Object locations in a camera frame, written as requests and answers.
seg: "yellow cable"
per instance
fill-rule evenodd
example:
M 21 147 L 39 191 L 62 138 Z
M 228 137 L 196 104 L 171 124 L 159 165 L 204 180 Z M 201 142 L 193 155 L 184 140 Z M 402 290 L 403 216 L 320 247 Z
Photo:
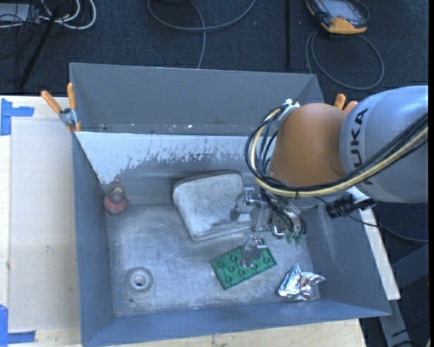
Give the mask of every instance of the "yellow cable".
M 271 118 L 273 118 L 277 113 L 279 112 L 278 109 L 271 112 L 264 121 L 267 121 Z M 251 155 L 250 155 L 250 162 L 251 166 L 257 170 L 255 166 L 255 152 L 257 147 L 257 142 L 259 140 L 260 135 L 262 134 L 263 130 L 266 128 L 266 126 L 261 127 L 254 135 L 254 140 L 252 142 L 251 147 Z M 365 180 L 366 178 L 372 176 L 373 174 L 383 170 L 385 167 L 389 166 L 394 161 L 398 160 L 401 156 L 403 156 L 405 153 L 409 152 L 418 142 L 423 140 L 427 137 L 428 133 L 428 127 L 425 127 L 416 137 L 414 137 L 410 142 L 405 144 L 403 147 L 401 147 L 399 150 L 397 150 L 395 153 L 388 156 L 386 159 L 382 160 L 380 163 L 377 163 L 372 168 L 362 172 L 361 174 L 355 176 L 352 179 L 349 179 L 345 182 L 342 182 L 340 184 L 335 185 L 334 187 L 329 187 L 325 189 L 319 189 L 319 190 L 313 190 L 311 192 L 297 192 L 293 190 L 286 190 L 286 189 L 279 189 L 275 187 L 271 187 L 264 181 L 260 180 L 258 177 L 255 177 L 256 182 L 265 190 L 274 193 L 275 195 L 281 195 L 284 197 L 316 197 L 318 195 L 326 195 L 334 192 L 338 192 L 343 189 L 348 189 L 355 184 L 360 183 L 361 181 Z

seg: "gray sponge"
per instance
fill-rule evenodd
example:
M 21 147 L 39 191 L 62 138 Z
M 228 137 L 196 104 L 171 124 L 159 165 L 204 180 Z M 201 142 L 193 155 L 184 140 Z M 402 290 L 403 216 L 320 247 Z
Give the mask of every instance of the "gray sponge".
M 172 197 L 192 240 L 203 240 L 245 230 L 250 214 L 230 218 L 236 199 L 243 192 L 238 171 L 215 171 L 178 181 Z

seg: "gray bin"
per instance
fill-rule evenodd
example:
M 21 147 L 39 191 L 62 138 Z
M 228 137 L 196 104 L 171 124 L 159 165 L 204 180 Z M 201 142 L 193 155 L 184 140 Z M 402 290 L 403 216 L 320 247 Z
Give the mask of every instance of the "gray bin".
M 305 216 L 301 244 L 265 233 L 277 265 L 223 290 L 210 260 L 242 245 L 244 232 L 193 241 L 171 199 L 178 180 L 221 169 L 237 170 L 255 186 L 242 155 L 247 135 L 287 98 L 323 102 L 315 75 L 72 63 L 69 77 L 82 123 L 72 145 L 84 346 L 391 313 L 356 221 L 332 220 L 319 207 Z M 130 205 L 107 215 L 103 197 L 119 185 Z M 276 294 L 295 262 L 325 277 L 319 299 Z M 145 292 L 126 282 L 136 267 L 152 274 Z

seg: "bin floor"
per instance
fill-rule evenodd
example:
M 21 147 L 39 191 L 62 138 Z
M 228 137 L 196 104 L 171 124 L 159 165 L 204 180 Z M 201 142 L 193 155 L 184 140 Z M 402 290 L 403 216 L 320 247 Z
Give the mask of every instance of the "bin floor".
M 267 232 L 263 238 L 276 265 L 225 290 L 211 261 L 243 245 L 249 229 L 193 241 L 174 205 L 130 205 L 121 215 L 108 215 L 106 225 L 116 316 L 289 301 L 276 292 L 294 263 L 315 271 L 306 238 L 288 244 Z M 128 285 L 136 267 L 149 271 L 151 287 Z

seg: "blue tape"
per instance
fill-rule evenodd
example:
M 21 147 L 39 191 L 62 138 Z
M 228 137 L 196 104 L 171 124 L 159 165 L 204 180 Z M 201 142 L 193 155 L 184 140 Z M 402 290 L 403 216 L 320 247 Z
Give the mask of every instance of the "blue tape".
M 13 103 L 6 99 L 1 99 L 1 120 L 0 120 L 0 135 L 10 135 L 12 133 L 13 116 L 31 117 L 34 114 L 33 107 L 17 107 L 13 108 Z
M 0 305 L 0 347 L 9 343 L 29 343 L 35 339 L 35 330 L 23 333 L 8 333 L 8 309 Z

